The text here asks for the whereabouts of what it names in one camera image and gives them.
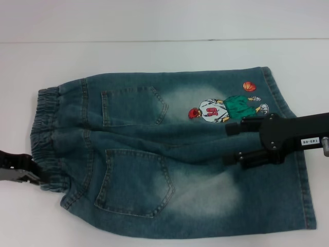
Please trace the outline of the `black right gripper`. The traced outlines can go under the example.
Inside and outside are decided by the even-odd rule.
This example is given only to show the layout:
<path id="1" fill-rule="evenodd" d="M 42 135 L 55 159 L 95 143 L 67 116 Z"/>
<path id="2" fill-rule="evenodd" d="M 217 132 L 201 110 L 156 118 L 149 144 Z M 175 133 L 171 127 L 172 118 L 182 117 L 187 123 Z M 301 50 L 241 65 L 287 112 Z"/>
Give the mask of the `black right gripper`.
<path id="1" fill-rule="evenodd" d="M 260 137 L 265 150 L 238 152 L 223 156 L 223 164 L 239 164 L 243 169 L 268 164 L 281 164 L 295 151 L 323 149 L 328 157 L 328 113 L 283 118 L 278 114 L 267 117 L 244 117 L 240 122 L 225 125 L 228 136 L 253 132 Z"/>

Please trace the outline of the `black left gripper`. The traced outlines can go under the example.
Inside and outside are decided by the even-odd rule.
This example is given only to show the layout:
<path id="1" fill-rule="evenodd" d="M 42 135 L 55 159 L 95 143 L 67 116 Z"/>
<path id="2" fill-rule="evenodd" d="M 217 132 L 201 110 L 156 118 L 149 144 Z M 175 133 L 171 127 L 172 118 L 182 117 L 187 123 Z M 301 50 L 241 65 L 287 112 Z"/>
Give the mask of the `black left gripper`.
<path id="1" fill-rule="evenodd" d="M 33 185 L 49 183 L 49 176 L 28 154 L 10 154 L 1 151 L 1 181 L 25 182 L 24 164 L 27 180 Z"/>

